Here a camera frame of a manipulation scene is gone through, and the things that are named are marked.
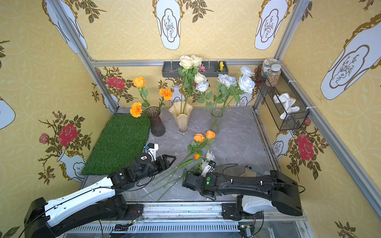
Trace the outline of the jar with patterned lid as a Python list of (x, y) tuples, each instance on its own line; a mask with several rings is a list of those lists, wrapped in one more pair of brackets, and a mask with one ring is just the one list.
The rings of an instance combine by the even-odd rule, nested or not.
[(262, 65), (262, 77), (267, 78), (267, 74), (271, 69), (271, 66), (273, 64), (279, 64), (279, 61), (277, 59), (265, 59), (263, 61)]

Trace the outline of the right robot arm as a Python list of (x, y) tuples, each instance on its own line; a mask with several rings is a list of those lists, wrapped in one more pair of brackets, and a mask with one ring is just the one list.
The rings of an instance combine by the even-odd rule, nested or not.
[(280, 213), (303, 215), (298, 183), (277, 170), (259, 177), (237, 177), (215, 172), (203, 177), (188, 172), (182, 186), (212, 200), (228, 194), (264, 198), (271, 201)]

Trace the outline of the clear glass vase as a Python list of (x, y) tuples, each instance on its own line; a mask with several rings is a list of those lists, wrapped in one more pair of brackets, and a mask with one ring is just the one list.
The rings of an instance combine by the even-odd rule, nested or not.
[(214, 109), (211, 111), (211, 130), (218, 134), (222, 122), (223, 112), (221, 109)]

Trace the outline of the orange carnation flower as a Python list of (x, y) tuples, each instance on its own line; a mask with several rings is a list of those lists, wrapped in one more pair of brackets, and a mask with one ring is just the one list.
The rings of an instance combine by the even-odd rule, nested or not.
[(130, 109), (130, 114), (134, 118), (139, 118), (142, 115), (148, 116), (148, 112), (146, 112), (144, 110), (144, 108), (148, 108), (148, 106), (149, 106), (149, 104), (147, 102), (144, 102), (143, 104), (139, 103), (139, 102), (133, 103), (133, 105), (132, 105), (132, 107)]

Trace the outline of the cream fluted glass vase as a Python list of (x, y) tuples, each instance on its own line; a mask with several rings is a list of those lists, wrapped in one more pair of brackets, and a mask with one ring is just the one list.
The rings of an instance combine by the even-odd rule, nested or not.
[(184, 101), (173, 103), (173, 106), (169, 109), (169, 112), (174, 116), (178, 126), (177, 132), (181, 135), (185, 135), (189, 131), (188, 123), (192, 110), (193, 106)]

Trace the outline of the white rose pile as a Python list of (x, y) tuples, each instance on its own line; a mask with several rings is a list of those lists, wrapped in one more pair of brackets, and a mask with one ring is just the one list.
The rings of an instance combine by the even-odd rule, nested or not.
[(197, 84), (196, 91), (199, 95), (199, 103), (205, 104), (205, 107), (211, 111), (217, 110), (218, 93), (209, 90), (208, 82), (203, 81)]

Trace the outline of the yellow flower on shelf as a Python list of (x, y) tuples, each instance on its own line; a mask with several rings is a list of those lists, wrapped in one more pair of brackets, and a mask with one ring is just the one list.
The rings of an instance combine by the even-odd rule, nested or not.
[(220, 62), (219, 62), (219, 71), (220, 71), (220, 72), (223, 72), (223, 71), (224, 71), (224, 62), (223, 62), (223, 61), (220, 61)]

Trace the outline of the cream rose flower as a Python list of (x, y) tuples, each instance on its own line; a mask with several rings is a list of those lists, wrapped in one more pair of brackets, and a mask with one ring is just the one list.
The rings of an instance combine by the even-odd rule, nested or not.
[(199, 69), (198, 66), (200, 66), (201, 63), (202, 63), (202, 58), (197, 57), (195, 55), (192, 55), (191, 57), (187, 55), (181, 56), (180, 66), (182, 68), (179, 68), (179, 74), (182, 76), (182, 79), (184, 78), (187, 72), (191, 71), (191, 69), (193, 70)]

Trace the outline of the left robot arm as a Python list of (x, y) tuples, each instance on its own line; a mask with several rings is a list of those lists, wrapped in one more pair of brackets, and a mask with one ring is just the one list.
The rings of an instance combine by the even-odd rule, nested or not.
[(72, 194), (49, 201), (38, 198), (28, 209), (23, 233), (27, 238), (56, 238), (93, 221), (124, 219), (132, 212), (122, 192), (135, 191), (137, 182), (169, 169), (176, 159), (166, 154), (153, 159), (151, 154), (141, 153), (130, 166)]

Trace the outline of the green artificial grass mat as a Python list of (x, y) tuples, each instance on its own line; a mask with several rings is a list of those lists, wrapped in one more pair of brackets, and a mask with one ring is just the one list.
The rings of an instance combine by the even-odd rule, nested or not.
[(114, 114), (96, 142), (83, 175), (108, 175), (131, 164), (146, 146), (150, 120), (146, 115)]

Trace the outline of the white cloth figure in basket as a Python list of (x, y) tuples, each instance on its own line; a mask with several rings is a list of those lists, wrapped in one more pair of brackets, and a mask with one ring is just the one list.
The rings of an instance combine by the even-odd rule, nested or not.
[(281, 104), (283, 106), (284, 113), (280, 115), (282, 120), (284, 120), (288, 114), (300, 111), (299, 106), (293, 106), (296, 100), (292, 98), (288, 93), (283, 93), (281, 95), (276, 94), (273, 96), (273, 99), (276, 104)]

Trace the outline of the cream rose single stem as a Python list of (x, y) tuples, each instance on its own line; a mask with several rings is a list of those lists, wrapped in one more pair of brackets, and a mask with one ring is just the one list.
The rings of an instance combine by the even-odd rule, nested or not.
[(196, 85), (199, 84), (200, 82), (206, 81), (206, 77), (201, 74), (201, 73), (192, 73), (192, 72), (187, 72), (183, 78), (183, 85), (182, 89), (185, 93), (185, 99), (184, 102), (187, 103), (189, 98), (192, 97), (193, 95), (198, 95), (196, 91)]

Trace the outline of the purple ribbed glass vase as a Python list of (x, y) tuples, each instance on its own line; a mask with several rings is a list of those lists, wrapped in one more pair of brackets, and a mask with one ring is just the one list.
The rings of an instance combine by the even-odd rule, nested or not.
[(166, 132), (165, 126), (160, 118), (161, 110), (158, 107), (149, 107), (146, 109), (150, 120), (151, 133), (155, 137), (161, 137)]

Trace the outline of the orange rose flower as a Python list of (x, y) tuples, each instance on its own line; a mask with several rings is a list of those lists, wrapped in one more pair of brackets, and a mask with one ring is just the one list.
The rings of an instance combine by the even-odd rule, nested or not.
[(140, 97), (144, 101), (142, 104), (143, 107), (149, 108), (151, 105), (147, 99), (148, 97), (148, 90), (146, 89), (146, 81), (143, 77), (137, 77), (133, 79), (134, 86), (138, 89)]

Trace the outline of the teal scrub brush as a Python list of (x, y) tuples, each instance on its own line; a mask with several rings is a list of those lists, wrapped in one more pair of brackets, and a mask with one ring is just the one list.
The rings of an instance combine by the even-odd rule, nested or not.
[(269, 171), (263, 171), (263, 170), (260, 170), (260, 169), (257, 169), (253, 166), (246, 166), (246, 168), (251, 171), (251, 172), (256, 172), (257, 175), (261, 175), (261, 176), (267, 176), (267, 175), (270, 175), (270, 172)]

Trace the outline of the grey wall shelf tray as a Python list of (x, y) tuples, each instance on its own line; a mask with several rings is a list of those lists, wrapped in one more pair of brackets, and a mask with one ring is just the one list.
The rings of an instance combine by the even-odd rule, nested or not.
[[(221, 60), (204, 60), (202, 61), (201, 65), (205, 67), (206, 72), (199, 72), (199, 69), (191, 69), (191, 72), (195, 73), (201, 73), (206, 77), (217, 77), (219, 74), (228, 74), (229, 68), (226, 61), (224, 62), (224, 71), (219, 71), (219, 62)], [(179, 74), (179, 68), (182, 68), (180, 66), (179, 60), (171, 60), (171, 61), (165, 61), (162, 66), (162, 76), (164, 78), (177, 78), (182, 77)]]

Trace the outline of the pink flower on shelf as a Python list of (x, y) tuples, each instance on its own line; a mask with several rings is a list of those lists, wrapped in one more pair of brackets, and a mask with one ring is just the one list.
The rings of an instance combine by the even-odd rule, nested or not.
[(205, 67), (203, 65), (198, 66), (199, 72), (206, 72)]

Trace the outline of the orange marigold flower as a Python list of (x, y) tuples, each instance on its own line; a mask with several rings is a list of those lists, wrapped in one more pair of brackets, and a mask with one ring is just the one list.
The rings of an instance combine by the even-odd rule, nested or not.
[(160, 89), (159, 95), (161, 96), (161, 98), (159, 99), (159, 106), (158, 106), (158, 109), (160, 110), (161, 107), (165, 105), (164, 101), (171, 100), (173, 93), (171, 90), (163, 88), (163, 89)]

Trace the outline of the white rose flower large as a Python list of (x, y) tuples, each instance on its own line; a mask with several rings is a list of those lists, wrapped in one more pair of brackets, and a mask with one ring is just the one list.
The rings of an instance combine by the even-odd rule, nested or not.
[[(237, 93), (237, 86), (238, 86), (237, 79), (235, 77), (229, 76), (227, 80), (228, 80), (228, 82), (230, 84), (230, 87), (229, 87), (229, 97), (232, 96), (234, 98), (236, 93)], [(226, 107), (230, 104), (230, 102), (231, 102), (231, 100), (229, 102), (227, 100), (226, 106), (223, 109), (223, 113), (224, 113), (224, 110), (226, 109)]]

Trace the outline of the orange tulip flower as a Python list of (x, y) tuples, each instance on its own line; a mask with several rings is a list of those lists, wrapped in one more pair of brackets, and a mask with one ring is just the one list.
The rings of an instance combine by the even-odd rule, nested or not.
[[(162, 185), (161, 187), (156, 188), (155, 190), (149, 192), (148, 194), (142, 196), (141, 198), (145, 198), (145, 197), (151, 195), (152, 193), (155, 193), (155, 192), (157, 192), (157, 191), (159, 191), (161, 189), (165, 189), (167, 186), (169, 186), (169, 188), (158, 198), (158, 200), (160, 200), (180, 179), (183, 179), (185, 177), (185, 175), (187, 173), (186, 166), (191, 164), (191, 163), (193, 163), (194, 161), (197, 161), (200, 157), (201, 157), (201, 155), (196, 153), (193, 156), (193, 158), (188, 159), (188, 160), (178, 164), (175, 167), (174, 171), (170, 172), (169, 175), (167, 175), (167, 176), (165, 176), (164, 178), (161, 179), (161, 181), (162, 181), (162, 180), (168, 178), (168, 181), (164, 185)], [(176, 177), (175, 175), (176, 175), (178, 170), (183, 170), (183, 172), (182, 172), (182, 174), (180, 176)]]

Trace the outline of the jar with white lid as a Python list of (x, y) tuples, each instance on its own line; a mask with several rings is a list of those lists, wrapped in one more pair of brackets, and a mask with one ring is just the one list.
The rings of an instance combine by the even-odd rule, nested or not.
[(273, 64), (267, 74), (266, 85), (270, 87), (276, 86), (279, 81), (280, 75), (281, 75), (281, 65)]

